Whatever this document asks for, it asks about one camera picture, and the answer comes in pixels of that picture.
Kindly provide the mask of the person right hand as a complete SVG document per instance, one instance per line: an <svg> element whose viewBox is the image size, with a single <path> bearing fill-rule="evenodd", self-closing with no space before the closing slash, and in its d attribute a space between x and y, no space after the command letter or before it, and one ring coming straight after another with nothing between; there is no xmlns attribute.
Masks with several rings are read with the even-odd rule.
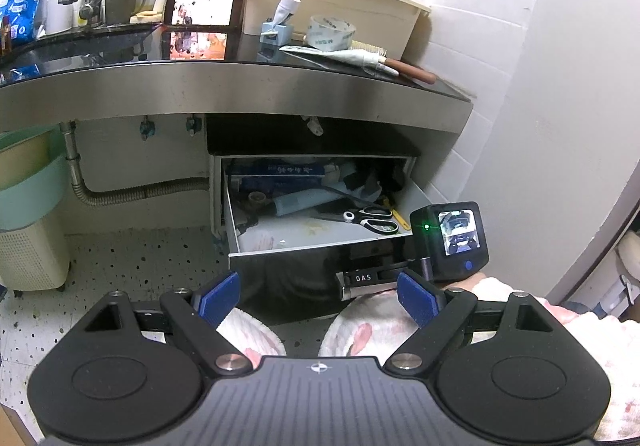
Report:
<svg viewBox="0 0 640 446"><path fill-rule="evenodd" d="M474 273L474 275L469 276L469 278L465 278L460 281L450 282L447 284L443 284L440 288L442 290L448 289L463 289L466 291L472 291L474 287L480 283L483 279L486 279L487 276L484 273Z"/></svg>

